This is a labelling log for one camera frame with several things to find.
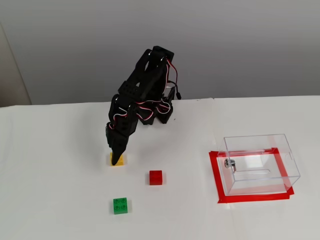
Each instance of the white wall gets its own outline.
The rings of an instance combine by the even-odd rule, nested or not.
[[[320,95],[318,0],[0,2],[33,104],[109,101],[154,45],[183,98]]]

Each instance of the lego brick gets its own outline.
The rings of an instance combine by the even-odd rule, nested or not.
[[[110,166],[112,166],[112,167],[119,167],[119,166],[125,165],[124,155],[121,155],[121,157],[119,158],[119,160],[118,160],[118,162],[116,163],[116,165],[112,165],[111,159],[112,159],[112,152],[110,152]]]
[[[126,197],[113,199],[113,212],[114,214],[128,213],[128,204]]]
[[[149,172],[149,184],[150,185],[162,185],[163,178],[162,178],[162,171],[161,170],[151,170]]]

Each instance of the yellow block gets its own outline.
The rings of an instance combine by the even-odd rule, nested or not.
[[[111,159],[112,159],[112,152],[110,152],[110,166],[112,166],[112,167],[119,167],[119,166],[125,165],[125,163],[124,163],[124,156],[123,156],[123,155],[120,156],[120,158],[119,158],[118,162],[116,163],[116,165],[112,165]]]

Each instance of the acrylic box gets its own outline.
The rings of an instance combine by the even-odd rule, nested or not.
[[[300,178],[284,134],[225,137],[217,161],[226,196],[285,193]]]

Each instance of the red tape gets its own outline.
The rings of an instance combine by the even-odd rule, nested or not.
[[[277,148],[266,149],[267,154],[274,154],[275,161],[278,165],[280,174],[282,177],[287,177],[287,171],[284,166],[284,163],[279,154],[279,150]],[[219,166],[218,166],[218,152],[211,151],[209,152],[211,166],[213,170],[213,176],[215,180],[216,189],[219,195],[218,204],[229,204],[229,203],[241,203],[241,202],[258,202],[258,201],[273,201],[273,200],[284,200],[289,199],[290,195],[295,194],[294,189],[292,188],[289,179],[285,178],[284,186],[286,192],[283,193],[273,193],[273,194],[251,194],[251,195],[234,195],[234,196],[226,196],[224,192],[224,187],[222,184]]]

